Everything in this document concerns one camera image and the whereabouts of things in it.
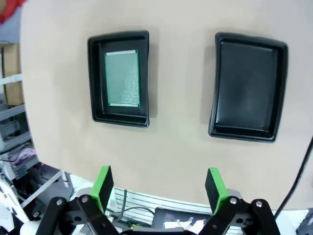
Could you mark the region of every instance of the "metal bolt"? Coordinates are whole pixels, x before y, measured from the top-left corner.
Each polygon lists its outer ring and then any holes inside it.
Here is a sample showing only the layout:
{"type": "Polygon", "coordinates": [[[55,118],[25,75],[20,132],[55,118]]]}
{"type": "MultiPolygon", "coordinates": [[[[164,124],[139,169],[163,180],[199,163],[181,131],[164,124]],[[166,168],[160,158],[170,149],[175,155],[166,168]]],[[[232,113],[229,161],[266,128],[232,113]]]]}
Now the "metal bolt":
{"type": "Polygon", "coordinates": [[[232,198],[230,199],[230,203],[231,203],[231,204],[236,204],[236,203],[237,203],[237,199],[232,197],[232,198]]]}
{"type": "Polygon", "coordinates": [[[87,201],[88,201],[88,197],[87,197],[87,196],[85,196],[85,197],[82,198],[82,202],[83,202],[83,203],[85,203],[85,202],[87,202],[87,201]]]}
{"type": "Polygon", "coordinates": [[[57,201],[57,205],[59,206],[59,205],[61,205],[61,204],[62,204],[62,200],[59,199],[59,200],[57,201]]]}
{"type": "Polygon", "coordinates": [[[256,204],[257,207],[262,207],[262,202],[260,202],[260,201],[256,201],[255,204],[256,204]]]}

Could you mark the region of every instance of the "red object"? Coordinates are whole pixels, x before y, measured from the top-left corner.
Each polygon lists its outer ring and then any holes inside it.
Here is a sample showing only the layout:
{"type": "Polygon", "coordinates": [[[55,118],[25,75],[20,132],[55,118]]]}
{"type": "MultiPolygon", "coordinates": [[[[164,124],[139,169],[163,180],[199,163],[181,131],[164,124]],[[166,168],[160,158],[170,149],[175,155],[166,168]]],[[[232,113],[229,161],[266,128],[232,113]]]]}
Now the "red object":
{"type": "Polygon", "coordinates": [[[6,0],[5,8],[0,14],[0,23],[9,19],[15,12],[16,8],[22,6],[25,1],[26,0],[6,0]]]}

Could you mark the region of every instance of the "empty black tray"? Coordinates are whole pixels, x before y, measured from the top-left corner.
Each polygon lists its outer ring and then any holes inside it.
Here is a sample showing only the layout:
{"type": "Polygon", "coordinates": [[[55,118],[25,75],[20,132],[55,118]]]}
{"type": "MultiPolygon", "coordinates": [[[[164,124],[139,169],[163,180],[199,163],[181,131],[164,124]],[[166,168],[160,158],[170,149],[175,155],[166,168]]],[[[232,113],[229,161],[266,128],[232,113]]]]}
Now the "empty black tray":
{"type": "Polygon", "coordinates": [[[149,32],[120,32],[88,39],[92,118],[148,127],[149,32]]]}
{"type": "Polygon", "coordinates": [[[274,142],[288,67],[285,43],[217,33],[212,137],[274,142]]]}

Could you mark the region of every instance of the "beige wall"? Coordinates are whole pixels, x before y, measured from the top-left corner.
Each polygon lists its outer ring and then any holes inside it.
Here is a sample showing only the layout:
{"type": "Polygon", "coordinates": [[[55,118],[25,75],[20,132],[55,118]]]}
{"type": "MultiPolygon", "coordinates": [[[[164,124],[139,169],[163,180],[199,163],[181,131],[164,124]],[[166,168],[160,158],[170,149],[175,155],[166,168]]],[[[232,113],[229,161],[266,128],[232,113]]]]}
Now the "beige wall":
{"type": "MultiPolygon", "coordinates": [[[[310,0],[28,1],[22,14],[24,96],[40,160],[94,180],[111,165],[116,186],[208,203],[204,181],[218,167],[228,188],[277,208],[313,133],[313,2],[310,0]],[[87,39],[150,32],[150,127],[91,117],[87,39]],[[207,134],[215,79],[214,35],[246,33],[284,41],[289,71],[277,141],[207,134]]],[[[313,206],[313,162],[288,208],[313,206]]]]}

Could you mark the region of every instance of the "cardboard box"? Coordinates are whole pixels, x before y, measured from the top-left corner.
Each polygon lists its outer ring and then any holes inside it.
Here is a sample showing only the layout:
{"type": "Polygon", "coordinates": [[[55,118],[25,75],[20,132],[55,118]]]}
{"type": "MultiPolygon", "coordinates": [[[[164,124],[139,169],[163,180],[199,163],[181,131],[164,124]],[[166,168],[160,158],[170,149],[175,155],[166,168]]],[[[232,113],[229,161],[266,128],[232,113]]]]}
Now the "cardboard box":
{"type": "Polygon", "coordinates": [[[6,0],[0,0],[0,13],[4,11],[5,6],[6,6],[6,0]]]}
{"type": "MultiPolygon", "coordinates": [[[[20,45],[2,45],[2,76],[9,77],[21,73],[20,45]]],[[[3,86],[4,97],[7,105],[15,106],[24,104],[22,82],[8,83],[3,86]]]]}

